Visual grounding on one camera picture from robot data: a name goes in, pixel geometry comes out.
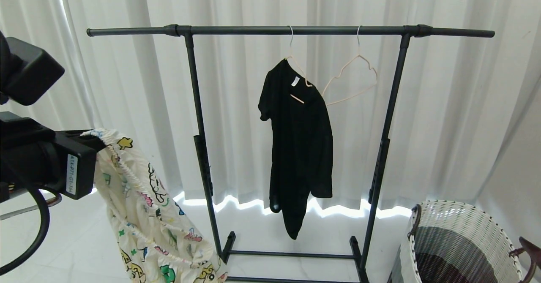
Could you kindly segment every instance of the label sticker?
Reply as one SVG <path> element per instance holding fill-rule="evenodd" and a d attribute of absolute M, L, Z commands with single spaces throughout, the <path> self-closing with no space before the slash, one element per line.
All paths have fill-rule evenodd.
<path fill-rule="evenodd" d="M 293 83 L 291 84 L 292 87 L 295 87 L 297 85 L 297 83 L 299 82 L 299 77 L 295 77 L 295 80 L 293 81 Z"/>
<path fill-rule="evenodd" d="M 68 167 L 66 169 L 66 192 L 75 195 L 77 191 L 77 156 L 68 154 Z"/>

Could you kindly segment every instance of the beige hanger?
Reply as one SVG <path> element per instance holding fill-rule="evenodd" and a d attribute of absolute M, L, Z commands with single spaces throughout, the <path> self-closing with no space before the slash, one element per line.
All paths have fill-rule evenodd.
<path fill-rule="evenodd" d="M 375 73 L 375 83 L 374 83 L 373 85 L 371 85 L 370 87 L 368 87 L 368 88 L 366 88 L 366 89 L 364 89 L 364 90 L 362 90 L 362 91 L 360 91 L 360 92 L 358 92 L 358 93 L 356 93 L 356 94 L 354 94 L 354 95 L 352 95 L 352 96 L 350 96 L 350 97 L 348 97 L 348 98 L 344 98 L 344 99 L 342 99 L 342 100 L 330 102 L 330 103 L 326 104 L 327 106 L 330 106 L 331 104 L 335 104 L 335 103 L 338 103 L 338 102 L 343 102 L 343 101 L 346 101 L 346 100 L 348 100 L 348 99 L 354 98 L 355 96 L 361 95 L 362 93 L 364 93 L 364 92 L 368 91 L 369 89 L 371 89 L 371 87 L 377 85 L 377 71 L 375 70 L 375 68 L 372 67 L 372 65 L 370 64 L 370 61 L 368 61 L 366 58 L 364 58 L 364 57 L 361 55 L 361 42 L 360 42 L 360 40 L 359 40 L 359 29 L 360 29 L 360 28 L 361 28 L 360 26 L 357 28 L 357 56 L 355 56 L 352 60 L 350 60 L 348 63 L 346 63 L 346 64 L 342 67 L 342 69 L 340 70 L 340 74 L 338 74 L 338 76 L 335 76 L 335 77 L 331 78 L 331 80 L 330 80 L 329 82 L 327 82 L 327 85 L 325 85 L 325 89 L 323 89 L 323 93 L 321 93 L 321 96 L 323 96 L 323 95 L 325 94 L 325 91 L 327 90 L 327 88 L 329 87 L 329 85 L 331 84 L 331 82 L 332 82 L 334 79 L 340 78 L 340 76 L 342 76 L 342 72 L 344 71 L 344 69 L 345 69 L 348 65 L 350 65 L 350 63 L 352 63 L 352 62 L 353 62 L 355 59 L 357 59 L 357 58 L 361 58 L 362 60 L 366 61 L 366 63 L 369 64 L 369 70 L 372 70 L 372 71 L 374 71 L 374 73 Z"/>
<path fill-rule="evenodd" d="M 288 27 L 290 27 L 290 29 L 291 29 L 290 55 L 287 56 L 287 57 L 285 58 L 285 60 L 288 60 L 288 59 L 290 59 L 290 58 L 293 59 L 293 62 L 295 63 L 295 65 L 297 66 L 297 68 L 298 68 L 298 69 L 301 71 L 301 73 L 302 73 L 301 76 L 304 77 L 304 79 L 305 79 L 305 85 L 306 85 L 306 87 L 313 87 L 313 85 L 311 85 L 311 84 L 308 83 L 308 80 L 306 79 L 306 74 L 304 73 L 303 68 L 300 67 L 299 63 L 297 62 L 297 60 L 296 60 L 295 57 L 293 56 L 293 47 L 292 47 L 292 43 L 293 43 L 293 28 L 291 27 L 291 25 L 288 25 Z"/>

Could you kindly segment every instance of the white and gray basket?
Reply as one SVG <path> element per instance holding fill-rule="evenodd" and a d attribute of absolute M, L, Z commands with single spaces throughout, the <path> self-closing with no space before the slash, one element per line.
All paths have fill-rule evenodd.
<path fill-rule="evenodd" d="M 388 283 L 528 283 L 504 230 L 475 206 L 453 201 L 418 204 Z"/>

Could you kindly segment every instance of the yellow star print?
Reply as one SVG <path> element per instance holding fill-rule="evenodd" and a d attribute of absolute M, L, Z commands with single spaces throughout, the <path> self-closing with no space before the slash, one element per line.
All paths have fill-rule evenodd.
<path fill-rule="evenodd" d="M 120 146 L 120 150 L 124 150 L 125 148 L 133 148 L 133 140 L 128 139 L 127 137 L 122 137 L 117 144 Z"/>

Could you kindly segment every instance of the curtain fold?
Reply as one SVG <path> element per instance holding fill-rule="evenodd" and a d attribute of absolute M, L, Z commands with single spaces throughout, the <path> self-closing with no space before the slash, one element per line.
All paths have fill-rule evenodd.
<path fill-rule="evenodd" d="M 0 0 L 0 28 L 48 50 L 66 75 L 34 106 L 2 110 L 56 129 L 133 135 L 170 193 L 204 198 L 182 37 L 87 37 L 87 27 L 405 25 L 489 29 L 491 39 L 412 38 L 391 126 L 381 208 L 426 198 L 473 202 L 539 79 L 539 0 Z M 267 204 L 272 131 L 257 103 L 287 36 L 195 36 L 214 201 Z M 400 37 L 360 36 L 356 60 L 323 97 L 334 137 L 332 199 L 358 209 L 372 182 Z M 292 53 L 322 92 L 358 52 L 354 36 L 300 36 Z"/>

